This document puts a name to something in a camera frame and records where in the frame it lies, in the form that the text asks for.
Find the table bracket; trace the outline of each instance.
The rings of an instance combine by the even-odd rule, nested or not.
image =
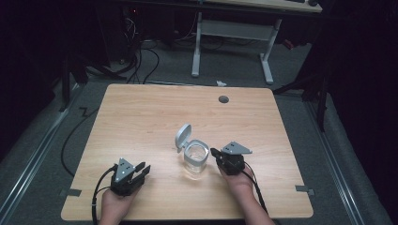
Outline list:
[[[296,186],[296,191],[298,192],[307,192],[308,195],[315,195],[315,191],[307,186]]]
[[[196,45],[193,54],[191,75],[193,77],[199,76],[200,54],[201,54],[200,43],[202,35],[228,37],[228,38],[230,37],[230,38],[256,39],[256,40],[265,40],[268,42],[265,52],[260,54],[260,61],[263,67],[266,83],[273,84],[272,74],[268,64],[268,58],[271,53],[272,46],[275,42],[275,38],[278,35],[281,23],[282,19],[278,19],[275,24],[270,26],[247,24],[240,22],[203,20],[202,12],[198,12],[198,20],[196,26]]]
[[[67,197],[67,196],[75,196],[75,197],[80,197],[80,194],[82,193],[82,191],[80,189],[69,189],[69,190],[65,190],[62,189],[61,192],[59,193],[59,196],[61,197]]]

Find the dark background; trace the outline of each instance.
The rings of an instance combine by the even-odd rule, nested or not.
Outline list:
[[[298,80],[325,72],[328,65],[329,92],[348,138],[391,220],[398,223],[397,3],[329,0],[321,1],[321,6],[324,14],[349,20],[326,22],[321,29],[317,22],[286,19],[277,43],[285,39],[295,45],[313,43]],[[66,55],[80,53],[104,66],[129,58],[119,6],[19,0],[3,1],[0,8],[3,158],[53,99],[52,88],[63,73]],[[194,17],[194,12],[183,10],[138,9],[139,14],[132,16],[143,36],[170,45],[189,31]]]

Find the desk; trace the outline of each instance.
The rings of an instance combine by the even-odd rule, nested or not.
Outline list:
[[[227,96],[228,103],[220,103]],[[308,218],[313,208],[283,126],[274,96],[266,88],[111,84],[104,96],[62,210],[65,220],[91,220],[91,199],[102,174],[123,157],[145,161],[151,172],[127,220],[242,218],[209,156],[201,176],[192,179],[176,152],[175,135],[192,126],[190,140],[222,148],[235,141],[251,149],[253,167],[272,218]],[[110,185],[111,175],[102,186]],[[100,197],[98,196],[100,216]]]
[[[246,7],[256,7],[256,8],[273,8],[280,10],[292,10],[300,12],[322,12],[322,8],[319,5],[311,7],[308,4],[308,0],[304,3],[297,3],[287,0],[207,0],[207,2],[231,4]]]

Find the person's hand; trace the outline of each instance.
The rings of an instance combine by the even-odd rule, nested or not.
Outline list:
[[[237,175],[227,175],[220,167],[219,170],[235,198],[244,198],[244,196],[253,194],[253,182],[243,172]],[[245,166],[243,171],[253,177],[253,172],[248,167]]]
[[[134,191],[130,196],[119,196],[110,189],[102,194],[101,217],[99,225],[115,225],[126,216],[130,206],[140,188]]]
[[[247,225],[272,225],[272,219],[266,211],[260,206],[253,194],[253,181],[243,172],[237,175],[227,175],[220,167],[220,173],[228,184],[231,193],[234,195],[237,203],[243,211]],[[250,177],[253,172],[245,166],[243,170]]]

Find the gray carpet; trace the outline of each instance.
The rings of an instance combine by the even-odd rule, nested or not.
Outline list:
[[[147,80],[148,83],[217,85],[216,81],[222,81],[227,86],[276,89],[294,81],[306,54],[311,49],[311,45],[297,47],[292,51],[288,51],[281,45],[274,46],[269,64],[275,83],[269,86],[265,83],[257,55],[261,52],[261,47],[264,46],[262,42],[245,46],[229,43],[222,45],[217,50],[209,50],[218,48],[217,43],[204,44],[199,78],[191,77],[193,46],[182,46],[183,44],[188,45],[189,42],[180,42],[180,45],[174,45],[173,48],[155,42],[145,44],[147,48],[155,47],[152,50],[160,58],[158,67]],[[143,62],[139,70],[140,82],[157,64],[157,57],[153,52],[142,50],[142,54]],[[8,224],[91,224],[90,221],[70,223],[63,221],[60,217],[66,199],[64,190],[69,189],[72,181],[71,176],[61,165],[61,149],[71,131],[84,119],[83,110],[80,107],[86,107],[87,113],[97,109],[106,86],[116,82],[103,77],[91,76],[90,82],[84,88],[80,88],[82,93],[70,106],[69,113],[55,134],[47,156],[15,208]],[[30,156],[38,148],[46,130],[59,114],[58,110],[62,105],[59,86],[54,91],[57,94],[56,100],[32,122],[7,158],[1,163],[0,203],[7,199]],[[313,118],[309,115],[306,104],[301,101],[298,94],[299,91],[292,91],[276,96],[276,99],[304,183],[315,193],[310,196],[314,215],[306,219],[280,219],[279,222],[281,224],[351,224],[344,202],[329,170]],[[325,118],[326,135],[341,170],[347,178],[347,183],[352,189],[364,224],[391,224],[346,139],[344,128],[334,111],[330,97],[328,104]],[[72,172],[77,169],[95,115],[94,113],[76,129],[66,145],[64,159]]]

